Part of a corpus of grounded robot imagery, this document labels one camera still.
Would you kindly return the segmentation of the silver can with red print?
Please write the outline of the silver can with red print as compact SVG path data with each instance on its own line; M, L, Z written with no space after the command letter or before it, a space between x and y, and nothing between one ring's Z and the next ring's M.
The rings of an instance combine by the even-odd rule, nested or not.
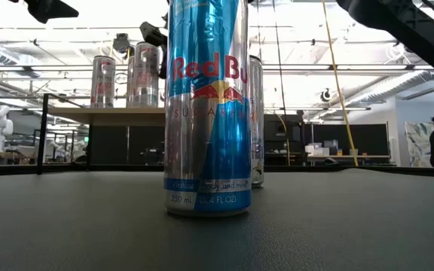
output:
M93 58L91 108L113 108L115 100L116 62L109 56Z

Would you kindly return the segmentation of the Red Bull sugarfree can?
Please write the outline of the Red Bull sugarfree can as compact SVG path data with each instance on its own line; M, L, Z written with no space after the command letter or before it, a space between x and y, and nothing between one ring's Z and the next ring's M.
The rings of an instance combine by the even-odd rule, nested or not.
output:
M168 212L251 206L248 0L170 0L164 190Z

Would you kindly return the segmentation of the white box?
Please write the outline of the white box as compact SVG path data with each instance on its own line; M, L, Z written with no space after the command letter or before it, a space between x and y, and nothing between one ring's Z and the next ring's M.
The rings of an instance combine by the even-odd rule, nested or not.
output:
M322 144L319 142L310 143L304 149L308 156L322 156L323 154Z

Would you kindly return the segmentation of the black table mat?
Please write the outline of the black table mat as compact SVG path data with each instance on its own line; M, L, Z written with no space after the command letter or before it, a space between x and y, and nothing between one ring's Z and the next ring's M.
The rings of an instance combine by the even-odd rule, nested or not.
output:
M434 271L434 177L269 173L230 218L164 197L159 172L0 176L0 270Z

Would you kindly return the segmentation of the wooden background desk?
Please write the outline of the wooden background desk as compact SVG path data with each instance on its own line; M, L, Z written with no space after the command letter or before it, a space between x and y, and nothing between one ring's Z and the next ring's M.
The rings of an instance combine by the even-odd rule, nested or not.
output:
M278 156L278 157L287 157L287 153L281 154L281 153L271 153L266 152L265 156ZM289 153L290 157L301 157L301 153ZM327 156L317 156L317 155L304 155L304 158L307 159L325 159L325 158L332 158L332 159L353 159L352 155L327 155ZM390 160L390 155L357 155L356 159L385 159Z

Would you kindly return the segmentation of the leaf pattern panel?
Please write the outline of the leaf pattern panel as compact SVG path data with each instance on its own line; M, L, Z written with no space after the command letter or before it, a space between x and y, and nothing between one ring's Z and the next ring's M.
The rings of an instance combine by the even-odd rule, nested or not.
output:
M411 167L431 167L429 136L433 130L432 123L405 122L405 136Z

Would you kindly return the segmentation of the black aluminium table frame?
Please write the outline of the black aluminium table frame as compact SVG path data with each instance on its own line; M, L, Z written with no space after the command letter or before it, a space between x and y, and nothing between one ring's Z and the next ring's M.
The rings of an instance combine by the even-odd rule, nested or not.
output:
M346 169L363 169L401 175L434 177L434 168L396 167L396 166L265 166L264 172L340 172ZM163 166L142 165L82 165L82 164L44 164L22 166L0 166L0 175L28 175L58 172L162 172Z

